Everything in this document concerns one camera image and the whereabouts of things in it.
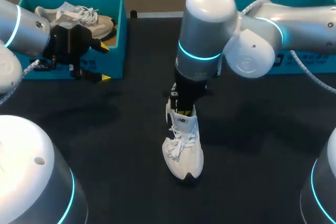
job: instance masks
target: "shoe tongue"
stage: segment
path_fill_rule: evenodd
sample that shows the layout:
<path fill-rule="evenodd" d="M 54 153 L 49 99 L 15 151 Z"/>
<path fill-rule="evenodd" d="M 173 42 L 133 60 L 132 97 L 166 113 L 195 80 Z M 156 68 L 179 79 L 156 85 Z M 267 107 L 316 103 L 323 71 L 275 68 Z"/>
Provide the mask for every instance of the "shoe tongue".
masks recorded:
<path fill-rule="evenodd" d="M 56 13 L 56 19 L 59 19 L 62 15 L 67 15 L 72 18 L 78 18 L 78 13 L 70 12 L 68 10 L 59 9 Z"/>
<path fill-rule="evenodd" d="M 68 12 L 75 12 L 76 7 L 69 4 L 68 2 L 64 2 L 58 9 L 67 10 Z"/>
<path fill-rule="evenodd" d="M 173 123 L 178 131 L 188 134 L 197 122 L 197 116 L 186 116 L 173 112 Z"/>

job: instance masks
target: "shoe sole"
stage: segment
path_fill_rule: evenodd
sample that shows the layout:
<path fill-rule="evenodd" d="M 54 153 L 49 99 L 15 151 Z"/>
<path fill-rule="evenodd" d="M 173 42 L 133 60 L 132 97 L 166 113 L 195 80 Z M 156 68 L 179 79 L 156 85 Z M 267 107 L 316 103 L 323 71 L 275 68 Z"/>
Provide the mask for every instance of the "shoe sole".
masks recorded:
<path fill-rule="evenodd" d="M 107 31 L 104 34 L 94 36 L 94 39 L 100 39 L 101 41 L 106 41 L 113 38 L 117 34 L 117 30 L 113 27 L 112 30 Z"/>
<path fill-rule="evenodd" d="M 201 148 L 202 168 L 201 168 L 201 170 L 200 170 L 200 173 L 199 173 L 196 177 L 194 177 L 191 173 L 187 173 L 186 176 L 185 176 L 185 178 L 183 178 L 183 179 L 181 179 L 181 178 L 179 178 L 178 176 L 176 176 L 176 175 L 174 174 L 174 172 L 170 169 L 170 167 L 169 167 L 169 165 L 168 165 L 168 162 L 167 162 L 166 154 L 165 154 L 165 151 L 164 151 L 164 143 L 162 144 L 162 154 L 163 154 L 164 161 L 166 162 L 166 165 L 167 165 L 169 171 L 174 175 L 175 178 L 177 178 L 177 179 L 178 179 L 179 181 L 181 181 L 181 182 L 184 182 L 184 183 L 192 183 L 192 182 L 193 182 L 192 180 L 197 180 L 197 179 L 199 178 L 199 176 L 201 175 L 202 171 L 203 171 L 203 166 L 204 166 L 204 155 L 203 155 L 203 150 L 202 150 L 202 148 Z"/>

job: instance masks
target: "cable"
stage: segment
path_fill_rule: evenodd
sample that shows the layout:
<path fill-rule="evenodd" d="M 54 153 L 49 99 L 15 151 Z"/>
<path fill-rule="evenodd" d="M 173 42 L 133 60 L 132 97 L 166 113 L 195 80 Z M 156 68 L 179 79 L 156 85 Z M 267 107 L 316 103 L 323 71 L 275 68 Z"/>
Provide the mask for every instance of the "cable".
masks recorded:
<path fill-rule="evenodd" d="M 19 84 L 21 83 L 21 81 L 26 77 L 26 75 L 32 71 L 36 66 L 38 66 L 40 64 L 39 60 L 35 60 L 32 64 L 30 64 L 22 73 L 22 76 L 20 78 L 20 80 L 13 86 L 13 89 L 8 92 L 7 94 L 5 94 L 1 99 L 0 99 L 0 105 L 2 105 L 3 103 L 5 103 L 15 92 L 15 90 L 17 89 L 17 87 L 19 86 Z"/>
<path fill-rule="evenodd" d="M 272 3 L 270 0 L 256 0 L 252 2 L 249 6 L 247 6 L 243 11 L 242 14 L 248 13 L 252 8 L 262 5 L 263 3 Z M 292 54 L 294 60 L 299 65 L 299 67 L 309 76 L 310 79 L 312 79 L 314 82 L 316 82 L 319 86 L 323 87 L 324 89 L 336 94 L 336 89 L 325 84 L 323 81 L 321 81 L 319 78 L 317 78 L 315 75 L 313 75 L 308 68 L 302 63 L 302 61 L 299 59 L 298 55 L 295 53 L 294 50 L 290 50 L 290 53 Z"/>
<path fill-rule="evenodd" d="M 257 7 L 259 5 L 262 5 L 264 3 L 272 3 L 270 0 L 256 0 L 249 4 L 244 10 L 242 10 L 242 14 L 245 15 L 247 14 L 250 10 L 252 10 L 254 7 Z"/>

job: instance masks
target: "shoe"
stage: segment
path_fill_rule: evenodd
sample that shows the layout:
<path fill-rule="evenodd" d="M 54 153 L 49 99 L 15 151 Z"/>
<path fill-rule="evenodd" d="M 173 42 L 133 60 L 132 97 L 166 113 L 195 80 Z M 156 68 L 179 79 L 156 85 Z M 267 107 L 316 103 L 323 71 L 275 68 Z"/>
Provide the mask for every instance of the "shoe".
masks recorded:
<path fill-rule="evenodd" d="M 97 14 L 98 10 L 87 8 L 85 6 L 73 6 L 64 2 L 57 9 L 44 9 L 41 6 L 36 7 L 35 14 L 49 20 L 50 27 L 56 25 L 71 29 L 79 24 L 89 28 L 92 32 L 92 37 L 95 39 L 107 40 L 115 35 L 115 21 L 108 16 Z"/>
<path fill-rule="evenodd" d="M 192 183 L 201 174 L 204 163 L 196 109 L 194 107 L 192 116 L 178 114 L 172 108 L 175 101 L 169 98 L 166 105 L 167 136 L 162 153 L 171 173 Z"/>

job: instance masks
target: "black tabletop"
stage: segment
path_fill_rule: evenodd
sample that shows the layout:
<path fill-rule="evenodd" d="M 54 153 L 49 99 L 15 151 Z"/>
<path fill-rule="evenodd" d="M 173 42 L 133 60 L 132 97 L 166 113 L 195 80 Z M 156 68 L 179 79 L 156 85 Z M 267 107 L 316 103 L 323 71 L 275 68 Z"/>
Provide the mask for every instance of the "black tabletop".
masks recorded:
<path fill-rule="evenodd" d="M 336 127 L 336 96 L 303 74 L 249 80 L 224 62 L 196 105 L 201 181 L 181 186 L 161 150 L 180 25 L 131 19 L 122 80 L 24 81 L 1 113 L 49 134 L 86 192 L 89 223 L 301 223 L 300 189 Z"/>

